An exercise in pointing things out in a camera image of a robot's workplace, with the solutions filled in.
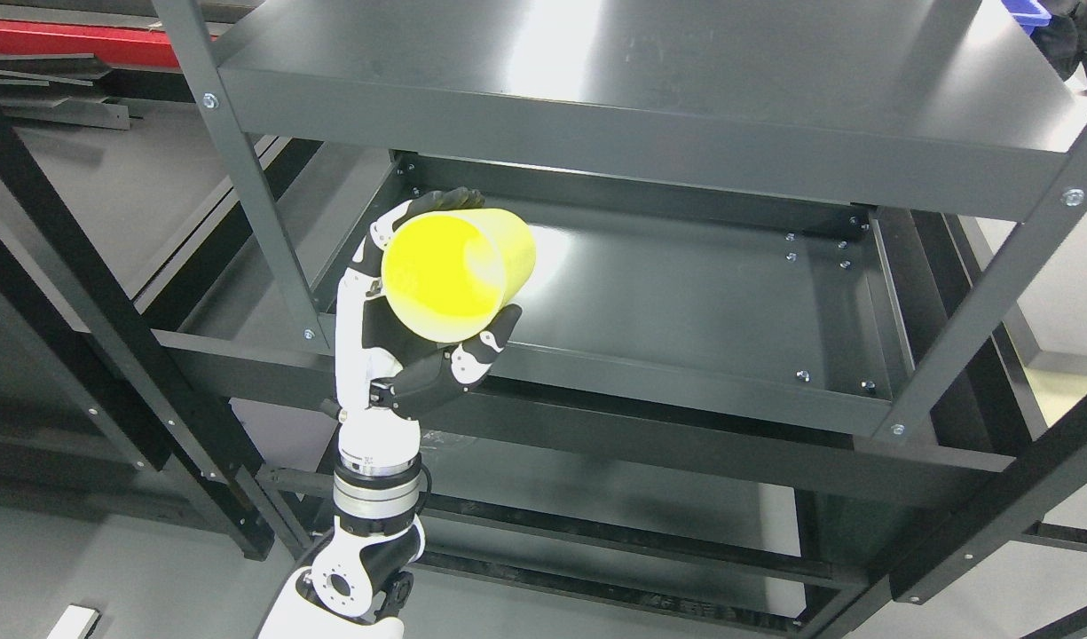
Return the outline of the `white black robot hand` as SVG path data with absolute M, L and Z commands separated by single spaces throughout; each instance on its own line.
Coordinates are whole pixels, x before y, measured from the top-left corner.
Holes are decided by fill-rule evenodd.
M 340 431 L 336 468 L 389 476 L 418 458 L 418 419 L 474 391 L 507 351 L 522 316 L 510 303 L 478 335 L 433 343 L 410 331 L 384 295 L 383 254 L 418 214 L 486 206 L 468 187 L 432 191 L 393 206 L 358 245 L 336 296 L 334 376 Z

